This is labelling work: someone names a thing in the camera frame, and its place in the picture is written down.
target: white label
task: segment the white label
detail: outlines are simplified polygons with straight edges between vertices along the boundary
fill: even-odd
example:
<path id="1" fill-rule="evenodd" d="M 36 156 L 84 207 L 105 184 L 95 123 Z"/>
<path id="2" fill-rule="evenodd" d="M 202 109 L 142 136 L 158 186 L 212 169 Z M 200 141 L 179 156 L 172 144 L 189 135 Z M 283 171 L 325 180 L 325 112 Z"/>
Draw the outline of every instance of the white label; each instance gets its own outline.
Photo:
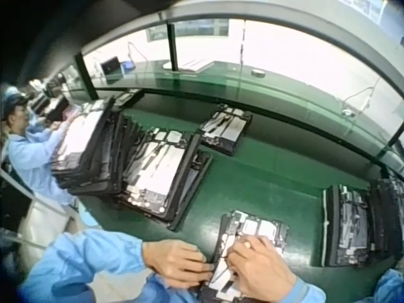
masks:
<path id="1" fill-rule="evenodd" d="M 217 136 L 215 134 L 212 133 L 205 133 L 203 134 L 205 137 L 209 137 L 209 138 L 216 138 Z"/>
<path id="2" fill-rule="evenodd" d="M 242 116 L 243 111 L 240 110 L 240 109 L 235 109 L 234 112 L 233 112 L 233 114 L 235 114 L 235 115 L 237 115 L 237 116 Z"/>
<path id="3" fill-rule="evenodd" d="M 258 228 L 258 222 L 252 220 L 246 220 L 242 227 L 242 233 L 245 235 L 256 235 Z"/>
<path id="4" fill-rule="evenodd" d="M 261 224 L 259 225 L 258 235 L 263 235 L 270 241 L 274 241 L 276 235 L 276 226 L 269 221 L 261 221 Z"/>
<path id="5" fill-rule="evenodd" d="M 165 131 L 161 131 L 158 134 L 156 134 L 155 139 L 159 140 L 159 141 L 162 141 L 162 140 L 164 140 L 166 134 L 167 133 Z"/>
<path id="6" fill-rule="evenodd" d="M 168 142 L 178 143 L 182 138 L 182 134 L 178 131 L 171 131 L 167 137 Z"/>
<path id="7" fill-rule="evenodd" d="M 244 120 L 234 117 L 230 125 L 227 126 L 227 129 L 222 134 L 222 137 L 236 142 L 245 125 L 246 122 Z"/>

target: glass panel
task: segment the glass panel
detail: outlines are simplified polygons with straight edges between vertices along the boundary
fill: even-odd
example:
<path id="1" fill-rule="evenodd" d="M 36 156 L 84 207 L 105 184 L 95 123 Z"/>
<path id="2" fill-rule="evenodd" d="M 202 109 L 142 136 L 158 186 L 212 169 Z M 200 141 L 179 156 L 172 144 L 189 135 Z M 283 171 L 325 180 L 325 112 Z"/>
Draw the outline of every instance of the glass panel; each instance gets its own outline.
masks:
<path id="1" fill-rule="evenodd" d="M 404 37 L 404 12 L 398 5 L 388 0 L 339 0 L 358 14 L 373 21 L 399 44 Z"/>
<path id="2" fill-rule="evenodd" d="M 174 26 L 180 74 L 171 71 L 167 30 L 159 26 L 86 55 L 85 60 L 117 56 L 122 63 L 128 40 L 140 51 L 134 49 L 135 68 L 129 71 L 105 76 L 100 68 L 88 67 L 95 86 L 179 90 L 248 102 L 374 156 L 403 121 L 402 98 L 373 70 L 326 41 L 249 20 L 192 20 Z"/>
<path id="3" fill-rule="evenodd" d="M 153 71 L 157 66 L 161 69 L 169 60 L 166 25 L 130 33 L 84 56 L 95 87 L 109 86 L 126 76 Z"/>
<path id="4" fill-rule="evenodd" d="M 284 102 L 276 104 L 275 111 L 372 155 L 384 148 L 401 125 L 397 109 L 403 101 L 378 74 L 311 35 L 268 23 L 246 23 L 244 71 L 249 67 L 266 71 L 257 84 L 297 98 L 293 108 Z"/>

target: finger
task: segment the finger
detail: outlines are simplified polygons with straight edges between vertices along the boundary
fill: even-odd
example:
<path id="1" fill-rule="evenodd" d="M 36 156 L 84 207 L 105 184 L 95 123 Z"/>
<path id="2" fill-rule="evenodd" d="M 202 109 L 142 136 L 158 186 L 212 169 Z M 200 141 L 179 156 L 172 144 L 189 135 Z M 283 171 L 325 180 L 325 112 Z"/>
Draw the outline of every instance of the finger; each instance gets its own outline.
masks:
<path id="1" fill-rule="evenodd" d="M 188 250 L 179 250 L 177 252 L 178 257 L 181 259 L 192 260 L 197 262 L 206 262 L 206 257 L 200 251 L 188 251 Z"/>
<path id="2" fill-rule="evenodd" d="M 176 264 L 182 270 L 193 271 L 195 273 L 212 271 L 214 269 L 214 266 L 212 264 L 189 261 L 184 259 L 179 259 Z"/>
<path id="3" fill-rule="evenodd" d="M 178 241 L 177 245 L 182 248 L 185 249 L 187 251 L 199 251 L 198 247 L 196 245 L 184 242 L 184 241 Z"/>
<path id="4" fill-rule="evenodd" d="M 227 256 L 227 266 L 229 268 L 232 268 L 236 273 L 240 272 L 240 269 L 244 267 L 244 264 L 246 263 L 247 259 L 243 258 L 236 252 L 232 252 Z"/>
<path id="5" fill-rule="evenodd" d="M 190 288 L 193 286 L 198 286 L 199 282 L 184 282 L 184 281 L 179 281 L 175 279 L 164 279 L 165 283 L 170 286 L 170 287 L 175 287 L 175 288 Z"/>
<path id="6" fill-rule="evenodd" d="M 260 236 L 259 239 L 264 244 L 265 248 L 272 251 L 276 251 L 275 247 L 273 246 L 273 243 L 267 237 Z"/>
<path id="7" fill-rule="evenodd" d="M 239 254 L 244 258 L 252 258 L 254 256 L 254 251 L 250 248 L 247 248 L 246 245 L 242 242 L 236 242 L 233 245 L 233 252 Z"/>
<path id="8" fill-rule="evenodd" d="M 209 280 L 212 277 L 212 273 L 191 273 L 190 271 L 178 271 L 177 273 L 175 273 L 174 277 L 176 280 L 194 283 Z"/>
<path id="9" fill-rule="evenodd" d="M 254 249 L 257 253 L 264 254 L 266 252 L 266 247 L 261 242 L 261 239 L 259 237 L 248 235 L 246 236 L 246 241 L 250 243 L 251 248 Z"/>

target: desk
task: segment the desk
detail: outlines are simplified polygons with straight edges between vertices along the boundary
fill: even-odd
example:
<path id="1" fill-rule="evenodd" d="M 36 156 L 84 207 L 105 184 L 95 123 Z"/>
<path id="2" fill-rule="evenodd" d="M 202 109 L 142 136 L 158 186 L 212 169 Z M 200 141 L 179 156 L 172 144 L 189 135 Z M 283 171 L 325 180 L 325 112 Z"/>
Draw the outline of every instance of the desk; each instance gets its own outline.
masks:
<path id="1" fill-rule="evenodd" d="M 238 102 L 266 115 L 275 112 L 313 125 L 374 157 L 390 137 L 366 115 L 356 120 L 342 117 L 342 105 L 334 96 L 286 76 L 267 71 L 265 78 L 254 78 L 252 67 L 220 61 L 198 74 L 173 73 L 162 68 L 166 62 L 141 62 L 132 73 L 93 79 L 93 84 L 96 89 L 136 87 L 180 97 L 205 96 L 209 102 Z"/>
<path id="2" fill-rule="evenodd" d="M 144 125 L 184 130 L 197 126 L 136 107 L 126 110 L 126 114 Z M 284 255 L 287 263 L 305 281 L 324 289 L 327 302 L 351 302 L 371 295 L 392 260 L 362 269 L 318 267 L 321 188 L 335 182 L 364 187 L 365 182 L 251 138 L 243 138 L 234 157 L 212 153 L 212 165 L 178 233 L 133 210 L 116 210 L 94 197 L 82 197 L 82 201 L 105 230 L 125 232 L 146 241 L 182 239 L 196 244 L 207 256 L 214 250 L 223 213 L 240 209 L 265 219 L 278 219 L 290 226 Z"/>

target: metal frame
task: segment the metal frame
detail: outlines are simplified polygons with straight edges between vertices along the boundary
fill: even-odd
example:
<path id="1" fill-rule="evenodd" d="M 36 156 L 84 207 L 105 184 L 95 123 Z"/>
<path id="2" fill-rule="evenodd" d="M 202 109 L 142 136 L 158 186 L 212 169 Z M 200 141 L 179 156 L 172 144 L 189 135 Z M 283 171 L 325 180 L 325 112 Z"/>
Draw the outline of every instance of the metal frame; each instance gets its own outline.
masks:
<path id="1" fill-rule="evenodd" d="M 397 129 L 397 132 L 391 137 L 389 142 L 387 143 L 388 146 L 392 147 L 397 141 L 400 139 L 400 136 L 404 133 L 404 122 L 401 126 Z"/>
<path id="2" fill-rule="evenodd" d="M 79 74 L 80 80 L 83 84 L 84 91 L 86 91 L 90 100 L 98 100 L 98 93 L 94 88 L 92 79 L 88 74 L 86 64 L 84 63 L 83 54 L 79 52 L 73 58 L 73 64 L 75 65 L 77 72 Z"/>
<path id="3" fill-rule="evenodd" d="M 171 70 L 178 71 L 177 45 L 175 44 L 175 26 L 167 23 L 167 37 L 169 39 Z"/>

